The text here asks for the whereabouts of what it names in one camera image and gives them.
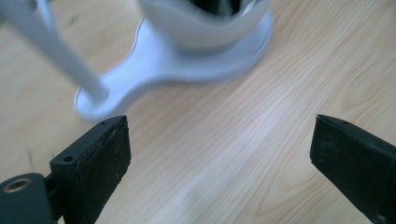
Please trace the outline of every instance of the wooden table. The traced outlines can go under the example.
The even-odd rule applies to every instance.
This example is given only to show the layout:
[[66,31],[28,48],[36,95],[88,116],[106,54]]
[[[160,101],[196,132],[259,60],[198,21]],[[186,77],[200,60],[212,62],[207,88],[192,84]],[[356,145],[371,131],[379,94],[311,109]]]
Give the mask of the wooden table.
[[[129,51],[135,0],[55,0],[60,33],[94,71]],[[133,160],[97,223],[370,223],[309,159],[316,114],[396,145],[396,2],[274,0],[260,64],[167,84],[126,112]],[[71,83],[0,28],[0,180],[37,172],[88,131]]]

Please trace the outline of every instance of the white cylindrical object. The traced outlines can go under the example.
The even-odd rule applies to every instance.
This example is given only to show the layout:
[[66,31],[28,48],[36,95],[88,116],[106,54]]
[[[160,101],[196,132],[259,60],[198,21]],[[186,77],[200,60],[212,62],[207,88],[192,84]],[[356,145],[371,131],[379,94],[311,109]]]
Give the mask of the white cylindrical object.
[[64,70],[93,100],[101,101],[107,98],[108,89],[20,0],[0,0],[0,14]]
[[47,28],[57,35],[55,19],[53,19],[52,12],[48,5],[48,0],[35,0],[37,2],[37,7],[40,12],[41,20],[47,26]]

